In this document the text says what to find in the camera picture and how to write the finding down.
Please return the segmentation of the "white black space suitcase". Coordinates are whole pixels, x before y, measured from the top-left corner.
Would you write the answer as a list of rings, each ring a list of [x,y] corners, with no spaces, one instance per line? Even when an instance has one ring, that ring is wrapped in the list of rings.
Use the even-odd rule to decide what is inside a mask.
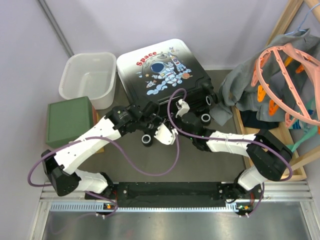
[[[183,99],[189,112],[207,114],[208,128],[209,112],[218,97],[210,76],[182,40],[170,39],[122,54],[116,66],[129,105],[139,100],[159,104],[163,124],[181,134],[171,115],[176,115],[176,102]]]

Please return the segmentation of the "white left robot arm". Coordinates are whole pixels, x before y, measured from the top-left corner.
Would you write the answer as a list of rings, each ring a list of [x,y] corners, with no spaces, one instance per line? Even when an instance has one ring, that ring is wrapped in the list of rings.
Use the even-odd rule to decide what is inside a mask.
[[[78,167],[98,150],[122,136],[137,130],[153,137],[162,118],[160,106],[141,99],[129,106],[115,106],[98,123],[67,147],[59,149],[43,161],[43,169],[58,196],[73,191],[101,194],[109,191],[113,182],[105,173],[92,173]]]

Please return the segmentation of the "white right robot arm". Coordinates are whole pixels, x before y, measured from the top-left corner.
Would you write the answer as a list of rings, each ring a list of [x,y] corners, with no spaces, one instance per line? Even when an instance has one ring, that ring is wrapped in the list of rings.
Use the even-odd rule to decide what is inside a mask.
[[[269,130],[261,129],[256,134],[224,133],[206,128],[209,121],[192,112],[171,116],[181,135],[189,137],[198,150],[225,152],[252,160],[253,166],[235,179],[235,186],[241,192],[249,192],[268,180],[280,181],[292,160],[292,151]]]

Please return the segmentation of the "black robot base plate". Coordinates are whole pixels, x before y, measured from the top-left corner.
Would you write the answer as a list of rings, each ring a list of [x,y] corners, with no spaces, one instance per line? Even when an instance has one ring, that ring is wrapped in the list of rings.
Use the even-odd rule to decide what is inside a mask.
[[[236,184],[221,182],[119,182],[102,196],[121,208],[222,207],[253,199]]]

